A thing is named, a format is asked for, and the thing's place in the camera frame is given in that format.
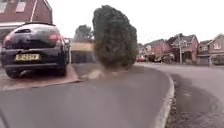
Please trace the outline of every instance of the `garage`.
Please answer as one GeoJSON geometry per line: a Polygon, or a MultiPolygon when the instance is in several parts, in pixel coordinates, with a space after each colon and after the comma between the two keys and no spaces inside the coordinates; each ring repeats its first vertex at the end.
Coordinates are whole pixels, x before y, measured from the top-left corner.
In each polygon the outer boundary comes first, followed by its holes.
{"type": "Polygon", "coordinates": [[[199,56],[199,65],[209,65],[209,55],[199,56]]]}

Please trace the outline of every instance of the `street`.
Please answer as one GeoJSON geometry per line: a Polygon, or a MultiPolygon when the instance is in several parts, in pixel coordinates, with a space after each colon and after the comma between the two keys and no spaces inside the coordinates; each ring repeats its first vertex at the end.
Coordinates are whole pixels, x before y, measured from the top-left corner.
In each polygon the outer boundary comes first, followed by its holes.
{"type": "Polygon", "coordinates": [[[167,128],[223,128],[224,70],[208,67],[139,64],[169,73],[175,102],[167,128]]]}
{"type": "Polygon", "coordinates": [[[132,68],[101,80],[3,91],[0,126],[2,117],[10,128],[155,128],[165,123],[155,120],[171,86],[163,72],[132,68]]]}

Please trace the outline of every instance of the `tree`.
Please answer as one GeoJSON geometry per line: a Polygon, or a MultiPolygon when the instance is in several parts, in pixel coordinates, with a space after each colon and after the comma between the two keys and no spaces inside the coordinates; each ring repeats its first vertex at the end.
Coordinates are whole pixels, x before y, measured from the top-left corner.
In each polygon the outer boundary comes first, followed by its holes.
{"type": "Polygon", "coordinates": [[[94,52],[109,69],[129,69],[137,56],[137,30],[121,11],[102,6],[94,11],[94,52]]]}
{"type": "Polygon", "coordinates": [[[75,31],[75,42],[91,42],[93,37],[93,32],[91,27],[87,25],[80,25],[75,31]]]}

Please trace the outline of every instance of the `curb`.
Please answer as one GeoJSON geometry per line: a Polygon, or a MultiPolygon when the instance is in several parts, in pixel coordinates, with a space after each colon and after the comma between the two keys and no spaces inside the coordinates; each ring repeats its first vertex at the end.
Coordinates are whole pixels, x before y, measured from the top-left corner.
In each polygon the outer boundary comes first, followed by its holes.
{"type": "Polygon", "coordinates": [[[224,66],[207,66],[207,65],[186,65],[186,64],[165,64],[165,63],[140,63],[137,64],[151,64],[151,65],[166,65],[166,66],[181,66],[181,67],[197,67],[197,68],[224,68],[224,66]]]}
{"type": "MultiPolygon", "coordinates": [[[[149,68],[145,65],[136,65],[136,66],[149,68]]],[[[166,122],[167,122],[167,119],[168,119],[168,116],[169,116],[169,113],[170,113],[170,110],[171,110],[172,101],[173,101],[173,98],[174,98],[174,92],[175,92],[174,81],[168,73],[163,72],[163,71],[158,70],[158,69],[155,69],[155,70],[157,70],[158,72],[161,72],[161,73],[163,73],[167,76],[167,78],[169,80],[170,88],[169,88],[169,90],[166,94],[166,97],[164,98],[163,105],[161,106],[160,111],[155,118],[154,124],[151,125],[151,127],[152,128],[165,128],[166,127],[166,122]]]]}

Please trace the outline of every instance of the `car tail light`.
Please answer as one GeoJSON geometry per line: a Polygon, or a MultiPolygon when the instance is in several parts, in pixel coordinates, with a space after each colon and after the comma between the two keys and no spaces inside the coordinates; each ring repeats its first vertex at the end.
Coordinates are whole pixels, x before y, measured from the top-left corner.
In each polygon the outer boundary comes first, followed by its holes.
{"type": "Polygon", "coordinates": [[[56,43],[56,45],[61,45],[62,44],[62,38],[60,35],[57,35],[57,34],[53,34],[53,35],[50,35],[49,39],[53,42],[56,43]]]}
{"type": "Polygon", "coordinates": [[[7,35],[7,36],[5,37],[5,39],[4,39],[4,41],[3,41],[3,45],[2,45],[3,48],[6,46],[6,43],[7,43],[8,41],[10,41],[10,39],[11,39],[10,35],[7,35]]]}

